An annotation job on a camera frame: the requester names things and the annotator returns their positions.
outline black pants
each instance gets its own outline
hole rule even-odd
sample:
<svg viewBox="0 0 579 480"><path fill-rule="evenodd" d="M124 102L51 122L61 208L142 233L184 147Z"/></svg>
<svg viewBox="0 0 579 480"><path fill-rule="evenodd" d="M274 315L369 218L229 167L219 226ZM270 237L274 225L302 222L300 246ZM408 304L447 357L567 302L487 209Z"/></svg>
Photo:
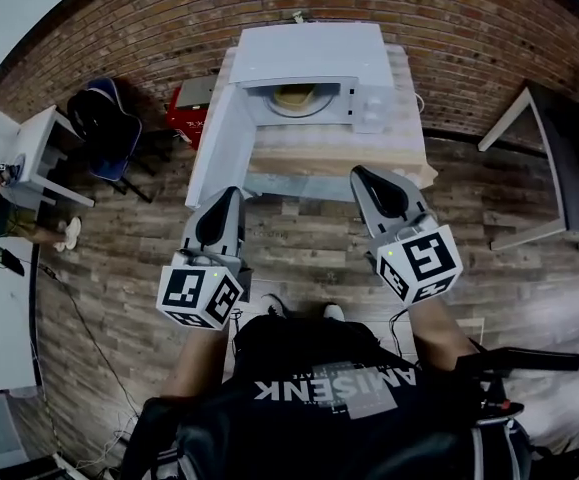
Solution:
<svg viewBox="0 0 579 480"><path fill-rule="evenodd" d="M394 355L380 347L364 324L258 316L235 336L234 374L290 373L335 362L377 364Z"/></svg>

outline shorts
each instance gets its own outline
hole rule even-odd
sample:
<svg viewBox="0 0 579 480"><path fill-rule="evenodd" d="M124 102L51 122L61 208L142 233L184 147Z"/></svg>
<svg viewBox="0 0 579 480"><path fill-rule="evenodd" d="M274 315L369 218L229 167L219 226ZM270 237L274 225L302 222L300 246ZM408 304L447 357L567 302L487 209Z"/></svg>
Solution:
<svg viewBox="0 0 579 480"><path fill-rule="evenodd" d="M28 208L12 209L7 223L7 236L29 238L36 229L36 212Z"/></svg>

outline wooden floor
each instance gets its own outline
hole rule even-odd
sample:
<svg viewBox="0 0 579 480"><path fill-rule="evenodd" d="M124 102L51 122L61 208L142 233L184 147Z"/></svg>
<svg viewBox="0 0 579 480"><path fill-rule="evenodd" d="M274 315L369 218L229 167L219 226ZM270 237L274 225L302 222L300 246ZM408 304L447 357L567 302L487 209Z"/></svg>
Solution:
<svg viewBox="0 0 579 480"><path fill-rule="evenodd" d="M488 246L495 236L553 218L546 160L495 148L479 153L439 139L427 140L427 154L439 175L424 194L440 221L451 225L465 266L446 296L451 312L486 347L579 352L579 236L496 253ZM72 252L41 253L68 285L136 408L157 395L185 338L155 310L155 294L160 268L179 247L190 214L184 199L193 159L176 145L170 164L151 161L155 178L129 172L156 195L151 205L131 193L115 194L75 168L70 186L95 198L96 207L54 210L54 223L59 214L77 212L82 238ZM253 302L268 292L307 311L335 301L348 320L367 323L393 348L387 320L394 297L363 259L367 233L354 204L264 197L247 206L244 254L255 269ZM39 356L56 432L70 461L95 459L132 409L60 285L39 276ZM255 305L242 308L244 322ZM232 364L229 353L226 375ZM539 443L562 446L579 432L579 373L523 376L508 387L527 405L522 421ZM12 400L12 407L30 455L55 451L42 398ZM107 464L117 464L121 454L121 447L114 449Z"/></svg>

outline brick wall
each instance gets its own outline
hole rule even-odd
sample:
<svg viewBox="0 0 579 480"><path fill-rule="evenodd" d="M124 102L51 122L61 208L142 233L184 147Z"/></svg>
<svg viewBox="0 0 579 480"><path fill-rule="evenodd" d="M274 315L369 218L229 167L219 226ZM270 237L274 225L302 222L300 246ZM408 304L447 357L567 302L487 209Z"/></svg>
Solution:
<svg viewBox="0 0 579 480"><path fill-rule="evenodd" d="M403 45L423 125L482 134L524 78L579 98L576 0L65 0L0 68L0 108L66 108L87 80L122 81L150 128L185 78L217 72L243 27L313 19L381 25Z"/></svg>

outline shoe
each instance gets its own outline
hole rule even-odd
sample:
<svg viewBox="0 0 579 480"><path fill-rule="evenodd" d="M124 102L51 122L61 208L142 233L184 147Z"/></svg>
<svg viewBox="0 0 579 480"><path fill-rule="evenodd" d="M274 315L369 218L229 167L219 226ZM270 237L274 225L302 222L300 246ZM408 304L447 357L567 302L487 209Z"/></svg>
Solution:
<svg viewBox="0 0 579 480"><path fill-rule="evenodd" d="M282 301L273 293L268 293L260 297L260 309L264 315L277 316L280 318L287 318L291 313Z"/></svg>
<svg viewBox="0 0 579 480"><path fill-rule="evenodd" d="M325 312L322 315L324 318L332 318L338 320L339 322L345 321L345 314L342 308L338 304L327 304L325 306Z"/></svg>
<svg viewBox="0 0 579 480"><path fill-rule="evenodd" d="M67 223L64 220L58 222L58 233L64 233L66 229ZM53 244L53 248L58 252L64 251L65 247L67 247L67 244L65 242L57 242Z"/></svg>
<svg viewBox="0 0 579 480"><path fill-rule="evenodd" d="M67 240L65 240L65 247L69 251L73 250L78 243L78 237L80 236L80 230L82 229L82 221L78 217L71 219L71 222L65 229L65 234L67 235Z"/></svg>

